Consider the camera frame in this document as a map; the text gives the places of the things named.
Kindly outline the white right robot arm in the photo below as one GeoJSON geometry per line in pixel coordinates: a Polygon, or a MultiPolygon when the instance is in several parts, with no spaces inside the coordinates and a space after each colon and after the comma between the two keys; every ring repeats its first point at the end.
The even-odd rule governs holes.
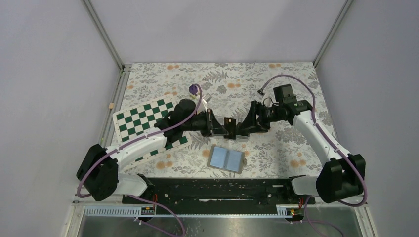
{"type": "Polygon", "coordinates": [[[272,122],[287,121],[304,136],[321,162],[322,170],[317,177],[291,178],[291,185],[283,190],[284,199],[296,203],[303,195],[318,196],[325,203],[331,203],[366,195],[364,158],[339,145],[317,122],[312,105],[306,100],[297,100],[290,84],[274,88],[274,94],[277,102],[271,107],[251,102],[244,121],[236,126],[236,134],[265,133],[272,122]]]}

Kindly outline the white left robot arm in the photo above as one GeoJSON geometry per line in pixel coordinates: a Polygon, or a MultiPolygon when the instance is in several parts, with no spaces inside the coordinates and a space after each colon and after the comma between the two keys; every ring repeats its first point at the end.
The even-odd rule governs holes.
{"type": "Polygon", "coordinates": [[[212,109],[199,111],[200,103],[182,99],[172,111],[150,129],[116,147],[95,144],[87,151],[76,177],[77,196],[103,201],[113,194],[134,195],[140,202],[153,198],[153,190],[140,175],[121,170],[152,151],[179,140],[185,131],[198,131],[203,137],[224,136],[228,131],[215,118],[212,109]]]}

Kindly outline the clear acrylic card tray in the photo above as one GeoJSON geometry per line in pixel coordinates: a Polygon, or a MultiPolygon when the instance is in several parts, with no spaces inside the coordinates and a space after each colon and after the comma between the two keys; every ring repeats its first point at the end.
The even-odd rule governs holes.
{"type": "Polygon", "coordinates": [[[241,123],[237,119],[221,116],[215,116],[215,118],[219,122],[219,124],[227,130],[228,134],[218,134],[215,136],[210,136],[210,138],[234,140],[237,142],[247,142],[249,140],[249,135],[245,135],[244,133],[238,131],[238,125],[240,125],[241,123]]]}

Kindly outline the grey card holder wallet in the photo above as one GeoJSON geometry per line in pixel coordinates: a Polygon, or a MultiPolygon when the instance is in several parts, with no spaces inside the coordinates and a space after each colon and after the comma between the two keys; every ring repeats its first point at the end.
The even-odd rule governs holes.
{"type": "Polygon", "coordinates": [[[242,174],[244,166],[247,165],[244,152],[239,152],[213,145],[211,147],[207,166],[236,174],[242,174]]]}

